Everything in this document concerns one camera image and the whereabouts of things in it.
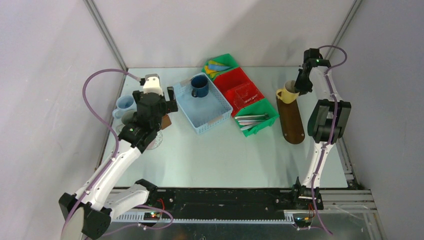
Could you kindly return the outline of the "glass jar with brown lid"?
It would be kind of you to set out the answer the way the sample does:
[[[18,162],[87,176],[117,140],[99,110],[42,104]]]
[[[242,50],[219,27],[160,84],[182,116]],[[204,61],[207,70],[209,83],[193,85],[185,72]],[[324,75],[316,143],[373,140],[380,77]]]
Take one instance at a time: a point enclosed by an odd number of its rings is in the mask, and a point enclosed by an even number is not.
[[[166,114],[161,119],[161,130],[168,128],[171,124],[172,124],[172,121],[170,119],[170,116]]]

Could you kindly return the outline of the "yellow ceramic mug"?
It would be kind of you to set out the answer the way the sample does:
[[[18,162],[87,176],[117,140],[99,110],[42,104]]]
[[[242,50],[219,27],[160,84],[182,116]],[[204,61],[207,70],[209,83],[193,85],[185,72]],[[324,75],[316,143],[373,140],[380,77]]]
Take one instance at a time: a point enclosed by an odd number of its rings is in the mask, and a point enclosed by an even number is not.
[[[283,88],[276,91],[276,98],[285,104],[294,102],[300,95],[299,92],[296,92],[295,83],[295,80],[287,81]]]

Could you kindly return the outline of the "grey ceramic mug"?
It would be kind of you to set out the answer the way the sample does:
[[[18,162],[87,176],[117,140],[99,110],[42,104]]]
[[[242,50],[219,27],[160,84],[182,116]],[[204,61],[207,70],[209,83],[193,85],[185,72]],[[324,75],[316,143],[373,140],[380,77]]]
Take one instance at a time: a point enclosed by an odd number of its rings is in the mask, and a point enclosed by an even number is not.
[[[121,133],[122,132],[122,130],[123,130],[123,128],[124,128],[124,126],[125,125],[127,125],[127,124],[129,124],[129,123],[131,123],[132,121],[133,121],[133,117],[134,117],[134,114],[136,113],[136,111],[135,110],[130,110],[130,111],[127,111],[127,112],[125,112],[124,114],[123,114],[123,116],[121,117],[121,124],[119,124],[116,128],[115,128],[115,132],[117,133],[117,134],[119,134],[119,133]]]

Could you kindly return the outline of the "light blue ceramic mug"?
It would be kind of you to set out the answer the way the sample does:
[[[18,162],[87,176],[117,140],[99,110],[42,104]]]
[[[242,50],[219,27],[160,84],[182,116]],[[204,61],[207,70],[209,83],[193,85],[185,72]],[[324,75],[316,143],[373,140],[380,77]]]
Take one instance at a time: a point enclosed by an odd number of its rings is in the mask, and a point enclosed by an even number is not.
[[[122,116],[129,112],[135,111],[137,104],[132,95],[123,95],[116,101],[116,109],[113,110],[112,116],[114,119],[120,119]]]

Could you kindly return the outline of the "light blue plastic basket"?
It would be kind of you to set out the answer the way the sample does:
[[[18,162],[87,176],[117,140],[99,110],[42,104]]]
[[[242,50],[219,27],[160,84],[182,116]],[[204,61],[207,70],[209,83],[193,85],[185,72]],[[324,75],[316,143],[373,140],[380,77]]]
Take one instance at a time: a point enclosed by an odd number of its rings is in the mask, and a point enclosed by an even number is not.
[[[192,97],[191,79],[204,75],[208,78],[209,92],[206,97]],[[200,135],[231,117],[232,106],[203,72],[173,85],[179,109],[187,117],[189,123]]]

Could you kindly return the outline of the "dark blue ceramic mug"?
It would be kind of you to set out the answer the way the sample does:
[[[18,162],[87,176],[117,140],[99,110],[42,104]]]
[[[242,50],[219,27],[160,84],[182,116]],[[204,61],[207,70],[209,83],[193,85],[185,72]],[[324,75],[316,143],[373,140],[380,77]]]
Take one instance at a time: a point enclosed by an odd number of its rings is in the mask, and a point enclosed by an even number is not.
[[[205,75],[197,75],[190,81],[192,91],[191,96],[194,98],[204,98],[209,93],[209,80]]]

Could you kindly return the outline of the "green bin with toothbrushes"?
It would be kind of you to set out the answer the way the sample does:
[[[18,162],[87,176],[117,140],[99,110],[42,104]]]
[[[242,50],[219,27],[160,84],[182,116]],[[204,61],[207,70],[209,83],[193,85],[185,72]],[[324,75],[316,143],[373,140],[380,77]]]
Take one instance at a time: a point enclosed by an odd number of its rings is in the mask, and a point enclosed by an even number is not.
[[[264,98],[239,110],[234,120],[243,135],[248,137],[271,127],[278,117],[276,109]]]

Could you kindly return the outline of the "clear glass rectangular container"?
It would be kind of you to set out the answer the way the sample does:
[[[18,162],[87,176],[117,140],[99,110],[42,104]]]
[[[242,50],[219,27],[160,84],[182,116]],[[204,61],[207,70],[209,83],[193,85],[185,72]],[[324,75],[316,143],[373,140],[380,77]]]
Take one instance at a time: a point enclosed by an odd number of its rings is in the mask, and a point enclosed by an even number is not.
[[[234,90],[234,104],[238,109],[249,106],[260,99],[260,91],[251,82],[245,83]]]

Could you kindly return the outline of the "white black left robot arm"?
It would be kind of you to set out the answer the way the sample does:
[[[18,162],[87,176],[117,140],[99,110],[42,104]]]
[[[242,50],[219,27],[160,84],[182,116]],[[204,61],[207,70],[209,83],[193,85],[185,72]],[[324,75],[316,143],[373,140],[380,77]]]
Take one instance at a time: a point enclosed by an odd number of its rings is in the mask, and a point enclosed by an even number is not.
[[[146,180],[137,181],[115,197],[109,194],[126,169],[155,144],[162,118],[178,111],[174,88],[167,87],[167,93],[169,100],[160,87],[133,92],[137,112],[133,122],[114,135],[115,149],[108,161],[74,194],[64,193],[59,199],[65,217],[62,240],[79,240],[82,235],[96,240],[105,234],[113,219],[126,211],[138,205],[156,206],[158,194],[152,191],[155,185]]]

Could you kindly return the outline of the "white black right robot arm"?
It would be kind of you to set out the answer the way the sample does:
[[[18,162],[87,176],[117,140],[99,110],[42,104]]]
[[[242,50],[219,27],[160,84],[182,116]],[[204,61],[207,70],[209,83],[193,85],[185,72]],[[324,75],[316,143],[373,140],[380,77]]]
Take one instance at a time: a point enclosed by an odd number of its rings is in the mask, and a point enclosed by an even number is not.
[[[307,134],[313,142],[308,153],[310,165],[303,181],[292,186],[291,204],[304,209],[319,197],[322,172],[331,149],[346,129],[352,105],[344,101],[332,79],[334,66],[324,59],[319,48],[304,51],[303,63],[294,90],[297,94],[315,93],[316,105],[307,123]]]

